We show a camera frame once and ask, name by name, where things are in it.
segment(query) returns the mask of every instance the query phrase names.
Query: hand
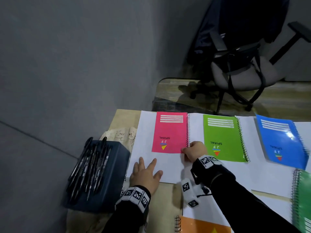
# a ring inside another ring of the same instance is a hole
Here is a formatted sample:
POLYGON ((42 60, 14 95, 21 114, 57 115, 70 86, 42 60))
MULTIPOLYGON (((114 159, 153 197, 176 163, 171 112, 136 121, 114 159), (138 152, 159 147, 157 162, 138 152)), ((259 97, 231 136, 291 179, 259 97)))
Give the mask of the hand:
POLYGON ((159 187, 159 182, 163 175, 162 170, 159 170, 154 176, 152 175, 155 166, 156 158, 145 168, 144 159, 140 157, 139 163, 136 162, 134 164, 133 173, 130 176, 130 187, 142 185, 153 195, 159 187))
POLYGON ((193 141, 190 147, 183 148, 181 151, 187 155, 188 159, 193 163, 197 158, 207 155, 206 146, 201 141, 193 141))

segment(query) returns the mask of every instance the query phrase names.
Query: chair seat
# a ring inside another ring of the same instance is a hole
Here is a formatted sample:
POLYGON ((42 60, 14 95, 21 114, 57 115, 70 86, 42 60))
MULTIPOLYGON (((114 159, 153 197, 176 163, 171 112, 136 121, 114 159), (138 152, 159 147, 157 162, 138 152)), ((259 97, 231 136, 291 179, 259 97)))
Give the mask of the chair seat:
MULTIPOLYGON (((258 69, 255 58, 252 59, 254 65, 258 69)), ((265 57, 260 57, 260 66, 263 76, 266 79, 266 87, 274 85, 280 77, 274 66, 266 60, 265 57)), ((215 84, 223 89, 228 89, 229 73, 223 73, 217 64, 212 62, 212 72, 215 84)), ((253 66, 242 68, 231 72, 232 85, 236 91, 251 91, 257 90, 261 86, 261 81, 253 66)))

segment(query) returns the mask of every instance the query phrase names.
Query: chair wheel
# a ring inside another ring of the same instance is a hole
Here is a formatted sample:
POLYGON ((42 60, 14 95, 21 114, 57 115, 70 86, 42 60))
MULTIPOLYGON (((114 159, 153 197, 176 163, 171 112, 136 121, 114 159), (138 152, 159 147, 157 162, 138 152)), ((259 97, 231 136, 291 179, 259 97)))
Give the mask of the chair wheel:
POLYGON ((245 110, 250 112, 252 110, 253 105, 248 105, 245 107, 245 110))
POLYGON ((190 99, 195 99, 196 98, 196 93, 195 91, 190 93, 190 99))

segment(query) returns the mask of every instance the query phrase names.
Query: lime green notebook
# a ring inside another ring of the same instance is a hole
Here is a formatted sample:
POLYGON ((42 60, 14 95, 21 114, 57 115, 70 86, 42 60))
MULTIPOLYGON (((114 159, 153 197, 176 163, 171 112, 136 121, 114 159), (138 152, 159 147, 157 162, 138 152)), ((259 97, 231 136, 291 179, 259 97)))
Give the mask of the lime green notebook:
POLYGON ((296 169, 293 184, 293 225, 301 232, 311 232, 311 174, 296 169))
POLYGON ((236 117, 203 115, 204 143, 209 155, 220 160, 249 161, 239 119, 236 117))

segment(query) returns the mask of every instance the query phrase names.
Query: person's left hand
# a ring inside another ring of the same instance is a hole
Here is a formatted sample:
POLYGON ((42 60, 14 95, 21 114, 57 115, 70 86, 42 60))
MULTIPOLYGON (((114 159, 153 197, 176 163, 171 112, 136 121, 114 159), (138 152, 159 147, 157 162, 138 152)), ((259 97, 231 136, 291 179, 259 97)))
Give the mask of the person's left hand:
POLYGON ((156 158, 145 168, 144 159, 140 157, 139 163, 134 164, 133 173, 130 176, 130 187, 142 185, 153 195, 159 187, 159 181, 163 175, 162 170, 159 170, 154 176, 152 175, 155 166, 156 158))

